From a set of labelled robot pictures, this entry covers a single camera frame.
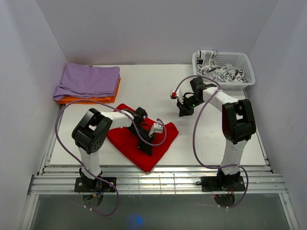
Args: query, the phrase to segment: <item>orange cloth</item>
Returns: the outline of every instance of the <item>orange cloth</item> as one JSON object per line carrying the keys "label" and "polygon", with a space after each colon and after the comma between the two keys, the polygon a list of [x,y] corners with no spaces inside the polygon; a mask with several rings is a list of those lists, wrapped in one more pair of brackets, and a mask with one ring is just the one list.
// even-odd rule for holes
{"label": "orange cloth", "polygon": [[[115,102],[115,98],[116,98],[117,93],[118,93],[119,83],[120,83],[120,79],[118,80],[118,84],[117,84],[117,87],[116,87],[115,95],[113,97],[79,98],[79,97],[65,96],[64,98],[62,98],[61,100],[58,101],[58,104],[68,104],[70,102],[74,102],[74,101],[77,101],[77,100],[80,100],[80,99],[94,100],[94,101],[102,102],[102,103],[114,103]],[[77,102],[76,104],[95,104],[95,103],[94,102]]]}

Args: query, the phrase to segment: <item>folded purple cloth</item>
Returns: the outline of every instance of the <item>folded purple cloth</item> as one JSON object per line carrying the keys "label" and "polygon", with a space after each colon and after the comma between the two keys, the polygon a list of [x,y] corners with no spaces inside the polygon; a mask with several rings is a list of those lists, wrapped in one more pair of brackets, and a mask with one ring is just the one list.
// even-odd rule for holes
{"label": "folded purple cloth", "polygon": [[53,99],[65,96],[80,98],[114,96],[119,80],[119,67],[90,67],[68,63]]}

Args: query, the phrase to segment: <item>red cloth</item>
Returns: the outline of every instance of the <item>red cloth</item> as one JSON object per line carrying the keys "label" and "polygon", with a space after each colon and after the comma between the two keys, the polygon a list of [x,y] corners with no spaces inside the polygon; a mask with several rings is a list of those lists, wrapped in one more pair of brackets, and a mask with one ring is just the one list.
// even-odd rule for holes
{"label": "red cloth", "polygon": [[[117,109],[130,109],[131,111],[134,111],[125,104],[120,104]],[[144,123],[148,124],[151,127],[154,121],[147,118]],[[179,133],[173,123],[168,123],[166,125],[166,130],[167,137],[165,142],[159,146],[152,146],[152,156],[148,156],[146,153],[142,152],[140,149],[137,148],[137,143],[139,139],[134,136],[127,128],[112,129],[107,133],[107,138],[122,154],[124,154],[136,166],[138,166],[144,172],[149,172],[163,157],[163,155],[168,150],[169,146]],[[155,138],[153,140],[153,144],[160,143],[163,138],[164,131],[163,133],[156,133]]]}

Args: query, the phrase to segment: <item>glass panel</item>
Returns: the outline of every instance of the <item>glass panel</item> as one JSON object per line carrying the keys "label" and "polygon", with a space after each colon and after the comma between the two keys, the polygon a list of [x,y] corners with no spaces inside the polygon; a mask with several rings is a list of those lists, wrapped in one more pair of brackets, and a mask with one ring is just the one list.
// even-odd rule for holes
{"label": "glass panel", "polygon": [[[121,195],[118,210],[110,217],[72,202],[83,204],[82,195],[40,195],[31,229],[289,229],[278,194],[247,194],[229,210],[196,204],[215,205],[212,195]],[[109,212],[115,202],[115,195],[105,195],[98,210]]]}

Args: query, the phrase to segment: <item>black mounting plate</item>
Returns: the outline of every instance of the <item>black mounting plate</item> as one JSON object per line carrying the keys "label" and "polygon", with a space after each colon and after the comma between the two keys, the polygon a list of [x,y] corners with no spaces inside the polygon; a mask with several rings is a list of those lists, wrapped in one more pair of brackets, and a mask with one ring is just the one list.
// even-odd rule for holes
{"label": "black mounting plate", "polygon": [[236,198],[235,195],[223,195],[223,194],[218,194],[218,195],[214,195],[214,200],[215,202],[220,205],[220,206],[224,206],[224,207],[230,207],[232,205],[235,204]]}
{"label": "black mounting plate", "polygon": [[[116,177],[102,177],[102,179],[109,181],[110,183],[113,183],[113,185],[116,187]],[[104,193],[115,192],[115,189],[113,187],[111,187],[109,184],[104,183],[104,182],[102,182],[102,188],[104,189]],[[94,191],[88,189],[83,184],[81,177],[78,177],[76,179],[74,191],[76,193],[95,193]]]}
{"label": "black mounting plate", "polygon": [[[238,182],[234,183],[235,192],[244,192],[245,185],[243,181],[243,177],[240,176]],[[216,176],[202,176],[201,177],[201,190],[203,192],[221,192],[225,191],[221,188],[221,186],[217,183]]]}

